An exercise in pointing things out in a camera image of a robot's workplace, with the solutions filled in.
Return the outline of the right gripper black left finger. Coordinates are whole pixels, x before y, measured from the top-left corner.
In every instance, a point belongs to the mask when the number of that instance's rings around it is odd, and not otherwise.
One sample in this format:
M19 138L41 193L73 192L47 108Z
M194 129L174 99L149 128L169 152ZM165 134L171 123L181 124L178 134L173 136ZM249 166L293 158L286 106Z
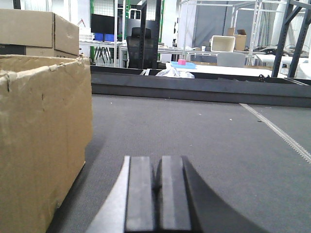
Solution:
M148 156L125 156L117 180L87 233L151 233L156 229Z

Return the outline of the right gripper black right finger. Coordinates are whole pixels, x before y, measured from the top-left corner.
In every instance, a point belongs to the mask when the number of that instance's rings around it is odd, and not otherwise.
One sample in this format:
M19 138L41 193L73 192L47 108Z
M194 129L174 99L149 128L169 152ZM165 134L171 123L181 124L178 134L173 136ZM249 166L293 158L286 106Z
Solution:
M264 233L226 203L185 156L162 156L157 171L158 232Z

